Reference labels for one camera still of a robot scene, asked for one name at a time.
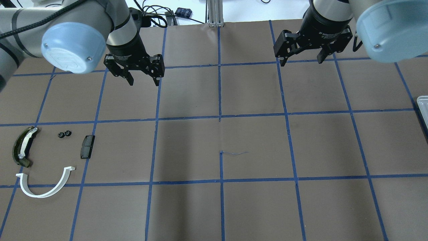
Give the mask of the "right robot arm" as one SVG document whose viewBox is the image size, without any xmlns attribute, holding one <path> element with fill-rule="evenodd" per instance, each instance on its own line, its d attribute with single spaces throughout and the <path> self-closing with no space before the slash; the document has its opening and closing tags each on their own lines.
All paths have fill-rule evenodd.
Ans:
<svg viewBox="0 0 428 241">
<path fill-rule="evenodd" d="M 372 60 L 411 59 L 427 52 L 427 11 L 426 0 L 311 0 L 299 31 L 284 29 L 274 55 L 283 67 L 291 56 L 320 49 L 321 64 L 354 38 L 353 51 L 364 46 Z"/>
</svg>

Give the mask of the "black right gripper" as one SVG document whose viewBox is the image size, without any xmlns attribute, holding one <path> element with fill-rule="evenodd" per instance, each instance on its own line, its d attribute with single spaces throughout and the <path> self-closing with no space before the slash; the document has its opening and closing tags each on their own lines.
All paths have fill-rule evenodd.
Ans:
<svg viewBox="0 0 428 241">
<path fill-rule="evenodd" d="M 323 16 L 315 7 L 308 7 L 301 28 L 293 33 L 284 29 L 274 43 L 275 57 L 284 67 L 288 59 L 306 50 L 320 49 L 318 64 L 322 64 L 333 53 L 341 53 L 349 44 L 353 34 L 349 23 L 353 17 L 334 20 L 332 16 Z"/>
</svg>

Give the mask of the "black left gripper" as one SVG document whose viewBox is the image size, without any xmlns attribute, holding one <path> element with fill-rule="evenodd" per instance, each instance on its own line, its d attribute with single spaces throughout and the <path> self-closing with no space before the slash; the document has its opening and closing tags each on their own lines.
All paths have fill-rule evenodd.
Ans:
<svg viewBox="0 0 428 241">
<path fill-rule="evenodd" d="M 120 46 L 107 45 L 109 53 L 104 57 L 104 65 L 115 77 L 127 80 L 130 86 L 134 84 L 131 71 L 141 71 L 150 76 L 156 87 L 165 76 L 165 63 L 162 54 L 150 56 L 140 35 L 136 35 L 129 43 Z"/>
</svg>

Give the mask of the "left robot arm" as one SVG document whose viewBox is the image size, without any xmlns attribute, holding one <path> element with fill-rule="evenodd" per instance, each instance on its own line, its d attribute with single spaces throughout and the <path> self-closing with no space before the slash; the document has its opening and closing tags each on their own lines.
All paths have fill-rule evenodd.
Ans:
<svg viewBox="0 0 428 241">
<path fill-rule="evenodd" d="M 133 85 L 131 71 L 165 76 L 164 58 L 151 56 L 140 29 L 153 18 L 124 0 L 63 0 L 61 6 L 1 9 L 1 89 L 28 58 L 43 58 L 75 74 L 91 73 L 103 61 Z"/>
</svg>

